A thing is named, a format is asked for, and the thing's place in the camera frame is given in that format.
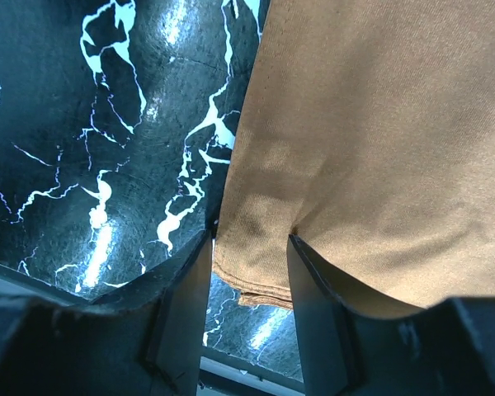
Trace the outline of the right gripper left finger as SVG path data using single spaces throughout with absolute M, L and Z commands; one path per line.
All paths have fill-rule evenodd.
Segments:
M 94 300 L 127 323 L 143 324 L 131 337 L 150 395 L 196 394 L 211 256 L 212 234 L 204 229 L 164 264 Z

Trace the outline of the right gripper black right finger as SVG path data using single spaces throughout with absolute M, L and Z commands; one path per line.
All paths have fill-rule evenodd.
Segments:
M 433 395 L 406 319 L 419 308 L 339 270 L 291 234 L 287 265 L 307 395 Z

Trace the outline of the orange cloth napkin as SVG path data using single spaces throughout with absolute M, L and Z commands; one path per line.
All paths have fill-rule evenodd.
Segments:
M 290 234 L 405 303 L 495 295 L 495 1 L 274 1 L 217 275 L 290 308 Z

